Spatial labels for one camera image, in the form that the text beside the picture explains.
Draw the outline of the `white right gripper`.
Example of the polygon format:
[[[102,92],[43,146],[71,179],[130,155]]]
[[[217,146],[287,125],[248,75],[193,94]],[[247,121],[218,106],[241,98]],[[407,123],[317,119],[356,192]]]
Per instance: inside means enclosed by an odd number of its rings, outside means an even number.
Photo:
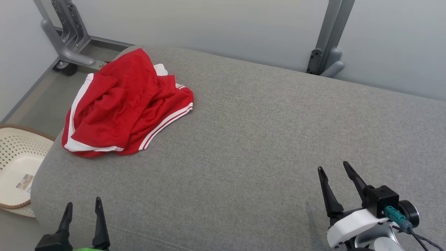
[[[344,169],[349,179],[354,183],[355,188],[361,198],[363,208],[368,207],[369,198],[367,195],[370,186],[367,185],[360,175],[354,170],[354,168],[347,161],[343,161]],[[322,168],[317,168],[319,181],[322,189],[322,196],[325,204],[325,211],[329,218],[336,218],[344,212],[344,207],[338,202],[334,195],[330,185],[329,179]],[[371,229],[379,222],[387,221],[388,218],[377,218],[367,209],[357,210],[350,215],[339,220],[333,226],[331,226],[327,233],[328,244],[331,248],[338,246],[339,243],[344,243],[351,238]]]

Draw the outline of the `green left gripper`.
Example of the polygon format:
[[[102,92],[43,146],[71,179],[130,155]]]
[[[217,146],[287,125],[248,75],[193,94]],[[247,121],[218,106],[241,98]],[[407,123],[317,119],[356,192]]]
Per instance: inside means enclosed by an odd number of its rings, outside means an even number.
[[[92,248],[78,248],[72,251],[108,251],[110,247],[110,239],[107,230],[107,224],[105,219],[105,213],[102,206],[102,200],[100,197],[95,199],[94,211],[96,214],[96,226],[94,231],[94,238],[92,240]],[[72,222],[73,216],[73,203],[69,202],[66,205],[64,214],[60,221],[57,232],[69,233],[69,227]]]

